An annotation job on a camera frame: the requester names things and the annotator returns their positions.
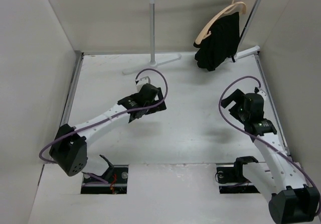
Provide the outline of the black trousers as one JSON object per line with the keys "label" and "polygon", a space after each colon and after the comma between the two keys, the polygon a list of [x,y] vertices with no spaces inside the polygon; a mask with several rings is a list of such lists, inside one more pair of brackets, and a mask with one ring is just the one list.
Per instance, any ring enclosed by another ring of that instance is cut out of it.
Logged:
{"label": "black trousers", "polygon": [[224,16],[209,28],[211,33],[200,44],[194,43],[198,49],[195,54],[197,66],[214,71],[226,58],[233,58],[240,43],[239,13]]}

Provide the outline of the beige wooden clothes hanger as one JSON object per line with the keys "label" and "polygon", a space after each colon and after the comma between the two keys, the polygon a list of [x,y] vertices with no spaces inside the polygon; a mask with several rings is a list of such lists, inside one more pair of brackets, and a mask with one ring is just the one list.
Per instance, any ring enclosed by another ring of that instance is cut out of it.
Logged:
{"label": "beige wooden clothes hanger", "polygon": [[247,5],[244,2],[236,2],[235,0],[231,0],[231,4],[224,9],[222,9],[220,12],[218,12],[215,16],[213,16],[208,23],[203,27],[203,29],[200,31],[198,36],[196,37],[194,43],[197,45],[200,45],[201,42],[209,37],[211,35],[210,27],[222,16],[230,14],[234,11],[237,11],[239,14],[246,14],[247,11]]}

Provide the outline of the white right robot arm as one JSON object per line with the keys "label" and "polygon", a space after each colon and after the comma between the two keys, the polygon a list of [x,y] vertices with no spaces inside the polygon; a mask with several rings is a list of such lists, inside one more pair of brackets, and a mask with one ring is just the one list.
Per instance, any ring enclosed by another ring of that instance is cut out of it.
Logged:
{"label": "white right robot arm", "polygon": [[243,93],[237,89],[227,98],[221,98],[220,108],[229,104],[230,115],[242,125],[242,132],[249,135],[263,156],[268,171],[252,157],[240,157],[233,168],[237,181],[249,180],[264,196],[271,218],[275,223],[301,223],[313,221],[320,200],[315,186],[307,185],[307,178],[299,166],[288,158],[279,142],[273,123],[264,117],[264,98],[256,89]]}

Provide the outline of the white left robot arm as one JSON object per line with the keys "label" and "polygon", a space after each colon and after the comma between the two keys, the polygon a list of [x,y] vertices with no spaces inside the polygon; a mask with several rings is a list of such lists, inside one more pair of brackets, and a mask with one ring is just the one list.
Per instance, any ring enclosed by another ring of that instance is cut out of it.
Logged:
{"label": "white left robot arm", "polygon": [[146,83],[137,93],[124,97],[111,109],[86,123],[59,127],[49,154],[67,176],[89,172],[95,174],[101,183],[107,183],[112,179],[109,163],[103,156],[88,157],[89,147],[115,128],[166,109],[162,89]]}

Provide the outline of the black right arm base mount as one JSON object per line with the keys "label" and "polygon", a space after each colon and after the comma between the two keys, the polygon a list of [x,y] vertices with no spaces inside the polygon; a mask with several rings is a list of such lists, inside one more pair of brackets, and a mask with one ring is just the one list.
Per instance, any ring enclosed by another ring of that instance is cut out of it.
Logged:
{"label": "black right arm base mount", "polygon": [[245,177],[236,174],[232,165],[216,167],[215,180],[219,185],[220,194],[255,194],[257,188]]}

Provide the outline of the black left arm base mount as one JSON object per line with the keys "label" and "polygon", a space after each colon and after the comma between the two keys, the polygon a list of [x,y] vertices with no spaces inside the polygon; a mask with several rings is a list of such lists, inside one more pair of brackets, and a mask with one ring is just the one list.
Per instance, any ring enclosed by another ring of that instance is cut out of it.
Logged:
{"label": "black left arm base mount", "polygon": [[102,175],[84,174],[81,194],[127,194],[128,165],[114,165],[105,156],[100,158],[107,164]]}

